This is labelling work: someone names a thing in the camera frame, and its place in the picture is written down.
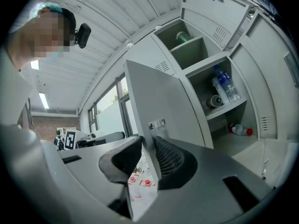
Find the cylindrical object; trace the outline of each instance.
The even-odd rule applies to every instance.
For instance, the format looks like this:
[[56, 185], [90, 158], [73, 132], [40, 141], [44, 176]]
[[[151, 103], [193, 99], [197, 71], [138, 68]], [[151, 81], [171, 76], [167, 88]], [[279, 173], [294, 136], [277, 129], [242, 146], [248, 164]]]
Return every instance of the cylindrical object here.
[[219, 83], [219, 80], [217, 77], [212, 79], [212, 84], [215, 87], [215, 89], [217, 90], [217, 93], [220, 96], [222, 103], [223, 104], [228, 103], [229, 102], [228, 96], [226, 95], [226, 92], [223, 89], [223, 87], [221, 86], [221, 84]]
[[251, 136], [252, 135], [252, 129], [248, 129], [240, 124], [229, 124], [228, 131], [230, 133], [235, 133], [235, 134], [241, 135], [241, 136]]
[[238, 90], [235, 88], [234, 83], [228, 73], [219, 69], [219, 65], [214, 66], [215, 74], [219, 79], [219, 83], [225, 90], [230, 102], [237, 101], [241, 98]]
[[182, 44], [184, 42], [189, 41], [191, 37], [186, 32], [178, 32], [176, 39], [180, 44]]
[[222, 105], [222, 100], [219, 95], [213, 95], [206, 101], [206, 105], [210, 108], [217, 108]]

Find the bottle cap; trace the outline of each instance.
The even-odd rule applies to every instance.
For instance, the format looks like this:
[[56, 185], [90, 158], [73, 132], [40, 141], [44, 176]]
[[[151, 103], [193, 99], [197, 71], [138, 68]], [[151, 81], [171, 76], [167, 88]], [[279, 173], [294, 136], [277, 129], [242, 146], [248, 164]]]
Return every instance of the bottle cap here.
[[248, 135], [248, 136], [251, 136], [251, 135], [252, 135], [252, 129], [248, 129], [248, 130], [247, 130], [247, 135]]

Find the green cup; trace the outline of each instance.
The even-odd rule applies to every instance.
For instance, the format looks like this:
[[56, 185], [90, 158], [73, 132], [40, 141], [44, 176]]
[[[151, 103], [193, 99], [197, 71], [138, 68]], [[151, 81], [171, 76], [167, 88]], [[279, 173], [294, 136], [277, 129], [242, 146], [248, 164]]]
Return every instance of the green cup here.
[[191, 37], [186, 32], [178, 32], [176, 39], [180, 44], [182, 44], [190, 40]]

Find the ceiling light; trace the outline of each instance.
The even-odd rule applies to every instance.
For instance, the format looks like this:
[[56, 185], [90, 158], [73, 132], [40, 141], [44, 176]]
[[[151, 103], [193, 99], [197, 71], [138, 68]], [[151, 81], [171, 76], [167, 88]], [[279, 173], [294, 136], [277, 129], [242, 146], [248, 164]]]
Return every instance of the ceiling light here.
[[36, 61], [32, 61], [32, 62], [31, 62], [31, 68], [32, 68], [32, 69], [39, 70], [39, 67], [38, 67], [38, 60], [36, 60]]
[[49, 106], [48, 106], [48, 103], [47, 103], [47, 99], [46, 99], [45, 93], [39, 93], [39, 97], [40, 97], [41, 100], [42, 100], [42, 103], [43, 103], [44, 108], [45, 108], [45, 109], [48, 109]]

